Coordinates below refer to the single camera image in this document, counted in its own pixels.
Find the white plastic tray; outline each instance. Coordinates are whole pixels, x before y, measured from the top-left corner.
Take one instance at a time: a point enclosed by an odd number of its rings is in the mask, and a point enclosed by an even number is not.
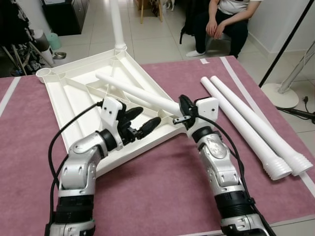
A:
[[[162,119],[161,124],[146,138],[128,144],[120,151],[113,151],[103,159],[97,167],[97,176],[135,158],[171,137],[185,132],[183,126],[175,127],[173,125],[174,115],[100,81],[95,77],[95,73],[98,71],[171,100],[126,51],[116,55],[113,49],[41,71],[39,79],[46,85],[59,127],[64,126],[95,102],[106,99],[107,96],[124,102],[127,109],[136,106],[144,108],[144,112],[132,122],[134,128],[139,128],[144,122],[156,116]],[[66,149],[68,150],[75,141],[100,129],[100,108],[94,108],[63,132]]]

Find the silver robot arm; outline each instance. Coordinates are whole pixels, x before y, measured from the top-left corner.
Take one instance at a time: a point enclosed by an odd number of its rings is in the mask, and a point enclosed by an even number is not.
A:
[[[49,236],[92,236],[96,167],[114,149],[120,150],[136,139],[142,139],[161,119],[153,118],[139,129],[131,128],[131,120],[142,113],[136,107],[126,111],[126,105],[107,97],[103,102],[101,122],[103,130],[75,142],[64,163],[58,193],[58,205]]]
[[[197,143],[221,215],[223,233],[227,236],[271,236],[230,160],[229,148],[222,142],[219,132],[213,131],[213,126],[200,118],[201,115],[215,121],[218,101],[205,98],[192,103],[181,95],[180,108],[183,117],[174,119],[173,123],[183,123],[187,135]]]

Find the pink fabric surface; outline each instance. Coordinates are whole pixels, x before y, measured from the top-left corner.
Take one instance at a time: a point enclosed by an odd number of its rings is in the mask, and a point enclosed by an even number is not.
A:
[[[239,63],[228,58],[244,86],[280,135],[313,163],[314,158]],[[209,96],[202,76],[217,75],[241,93],[219,58],[144,65],[176,101]],[[315,199],[298,177],[272,182],[257,157],[220,111],[218,123],[230,134],[246,168],[249,191],[268,222],[315,214]],[[51,174],[48,145],[58,130],[45,86],[35,76],[23,77],[0,118],[1,234],[43,235],[49,215]],[[54,160],[65,155],[58,140]],[[315,180],[314,169],[308,172]],[[144,153],[101,176],[94,200],[96,236],[172,236],[220,229],[220,216],[199,160],[186,135]]]
[[[3,99],[6,91],[8,90],[10,84],[12,83],[13,77],[0,78],[0,102]]]

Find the hand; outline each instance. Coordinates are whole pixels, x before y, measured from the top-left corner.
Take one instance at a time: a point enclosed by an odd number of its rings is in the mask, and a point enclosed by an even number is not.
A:
[[[221,38],[224,29],[225,29],[225,23],[224,23],[224,22],[221,22],[221,23],[218,25],[217,29],[216,29],[216,32],[215,32],[215,34],[214,34],[214,38],[215,38],[215,39]]]
[[[217,30],[217,22],[216,20],[213,20],[213,21],[209,21],[207,26],[206,26],[206,32],[208,35],[210,35],[211,37],[213,37],[216,33],[216,30]]]

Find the person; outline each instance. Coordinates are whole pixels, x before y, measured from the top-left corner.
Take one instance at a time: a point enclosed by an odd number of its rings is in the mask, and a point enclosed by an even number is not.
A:
[[[197,57],[205,54],[205,39],[208,34],[214,39],[220,39],[222,33],[231,38],[229,55],[238,57],[244,46],[248,29],[247,24],[263,0],[211,0],[209,12],[196,16],[194,36],[196,50],[186,54],[186,57]]]

